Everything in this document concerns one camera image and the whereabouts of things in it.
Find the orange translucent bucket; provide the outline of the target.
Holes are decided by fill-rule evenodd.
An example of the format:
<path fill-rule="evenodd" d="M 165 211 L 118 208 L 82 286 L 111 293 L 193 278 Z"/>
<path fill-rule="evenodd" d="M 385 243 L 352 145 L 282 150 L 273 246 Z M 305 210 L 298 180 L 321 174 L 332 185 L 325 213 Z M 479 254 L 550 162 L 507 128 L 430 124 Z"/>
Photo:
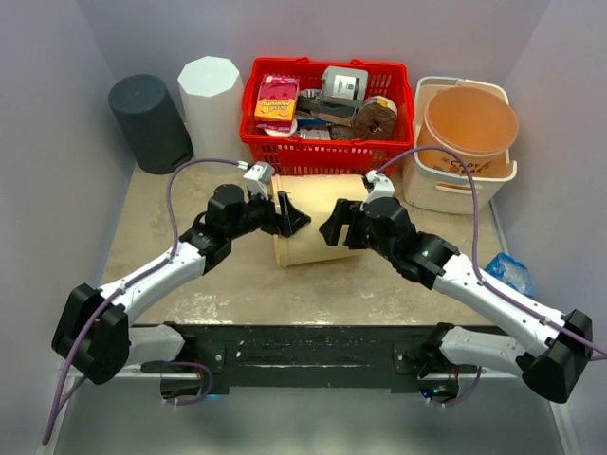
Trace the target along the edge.
<path fill-rule="evenodd" d="M 362 250 L 351 250 L 342 245 L 347 227 L 342 228 L 337 246 L 328 246 L 319 233 L 321 224 L 329 218 L 338 199 L 361 201 L 366 197 L 367 190 L 360 175 L 274 175 L 271 187 L 274 196 L 284 191 L 294 208 L 311 219 L 308 225 L 289 238 L 274 237 L 278 266 L 331 261 L 362 253 Z"/>

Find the dark blue bucket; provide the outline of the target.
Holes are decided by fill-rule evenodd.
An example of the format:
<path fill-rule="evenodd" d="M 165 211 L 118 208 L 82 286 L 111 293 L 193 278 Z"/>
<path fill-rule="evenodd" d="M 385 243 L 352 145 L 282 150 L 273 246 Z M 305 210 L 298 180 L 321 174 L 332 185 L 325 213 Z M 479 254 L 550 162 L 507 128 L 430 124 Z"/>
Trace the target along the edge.
<path fill-rule="evenodd" d="M 156 175 L 172 173 L 193 157 L 193 146 L 165 82 L 137 74 L 118 81 L 109 107 L 138 164 Z"/>

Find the white octagonal bin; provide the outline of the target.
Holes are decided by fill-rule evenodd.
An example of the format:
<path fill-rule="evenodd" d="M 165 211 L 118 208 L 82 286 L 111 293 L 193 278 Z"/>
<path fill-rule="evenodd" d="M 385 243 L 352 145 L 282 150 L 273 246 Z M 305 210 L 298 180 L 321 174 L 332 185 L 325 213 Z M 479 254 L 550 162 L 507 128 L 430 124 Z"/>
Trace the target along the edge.
<path fill-rule="evenodd" d="M 206 56 L 189 62 L 177 83 L 194 157 L 248 159 L 239 134 L 244 85 L 232 61 Z"/>

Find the orange printed bucket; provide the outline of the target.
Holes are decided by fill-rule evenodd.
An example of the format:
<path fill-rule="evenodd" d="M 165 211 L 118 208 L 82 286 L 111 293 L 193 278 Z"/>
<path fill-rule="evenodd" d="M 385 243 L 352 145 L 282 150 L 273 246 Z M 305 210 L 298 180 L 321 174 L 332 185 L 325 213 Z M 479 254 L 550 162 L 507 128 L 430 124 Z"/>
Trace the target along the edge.
<path fill-rule="evenodd" d="M 426 106 L 418 156 L 436 171 L 501 178 L 510 173 L 506 151 L 518 131 L 514 110 L 497 96 L 475 87 L 447 88 Z"/>

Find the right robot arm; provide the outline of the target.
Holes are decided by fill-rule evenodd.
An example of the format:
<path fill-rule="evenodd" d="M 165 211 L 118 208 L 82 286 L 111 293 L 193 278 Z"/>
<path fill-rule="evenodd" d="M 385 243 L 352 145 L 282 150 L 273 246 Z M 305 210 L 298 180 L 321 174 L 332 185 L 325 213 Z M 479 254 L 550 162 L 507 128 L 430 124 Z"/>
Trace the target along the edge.
<path fill-rule="evenodd" d="M 496 336 L 442 323 L 422 349 L 431 359 L 509 373 L 551 402 L 569 399 L 592 356 L 586 314 L 549 308 L 475 269 L 456 246 L 417 230 L 394 197 L 340 199 L 319 232 L 330 246 L 375 251 L 404 279 L 460 301 L 502 330 Z"/>

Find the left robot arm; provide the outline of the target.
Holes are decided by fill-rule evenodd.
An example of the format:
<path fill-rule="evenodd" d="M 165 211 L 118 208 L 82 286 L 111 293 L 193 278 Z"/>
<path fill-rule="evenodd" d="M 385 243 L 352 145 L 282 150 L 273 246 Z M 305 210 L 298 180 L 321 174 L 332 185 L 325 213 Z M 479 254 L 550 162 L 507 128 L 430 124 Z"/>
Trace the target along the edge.
<path fill-rule="evenodd" d="M 202 277 L 231 253 L 233 240 L 256 230 L 289 238 L 311 218 L 284 191 L 274 198 L 219 186 L 206 211 L 165 253 L 126 277 L 99 288 L 81 284 L 64 306 L 52 350 L 100 385 L 136 362 L 131 328 L 149 308 L 181 285 Z"/>

